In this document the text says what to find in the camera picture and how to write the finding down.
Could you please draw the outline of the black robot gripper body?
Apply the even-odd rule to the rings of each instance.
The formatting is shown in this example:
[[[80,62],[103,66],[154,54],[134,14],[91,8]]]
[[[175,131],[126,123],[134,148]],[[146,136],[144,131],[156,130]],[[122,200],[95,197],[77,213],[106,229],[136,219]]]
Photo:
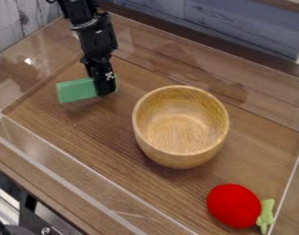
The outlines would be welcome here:
[[[112,52],[118,42],[108,12],[89,14],[73,12],[69,15],[71,29],[77,33],[83,54],[92,62],[111,63]]]

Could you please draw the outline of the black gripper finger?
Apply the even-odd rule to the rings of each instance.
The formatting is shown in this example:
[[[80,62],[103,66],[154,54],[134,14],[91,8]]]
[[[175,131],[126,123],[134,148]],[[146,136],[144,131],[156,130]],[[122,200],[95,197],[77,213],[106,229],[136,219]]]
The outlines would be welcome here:
[[[104,96],[116,91],[116,76],[108,62],[88,62],[88,75],[93,78],[97,95]]]

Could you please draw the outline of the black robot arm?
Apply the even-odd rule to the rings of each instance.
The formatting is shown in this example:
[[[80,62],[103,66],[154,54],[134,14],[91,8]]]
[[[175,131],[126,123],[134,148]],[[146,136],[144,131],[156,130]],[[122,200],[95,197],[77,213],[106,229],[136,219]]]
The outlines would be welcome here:
[[[57,3],[71,30],[81,43],[81,64],[93,79],[97,95],[108,95],[116,90],[111,57],[118,49],[111,14],[97,12],[97,0],[45,0]]]

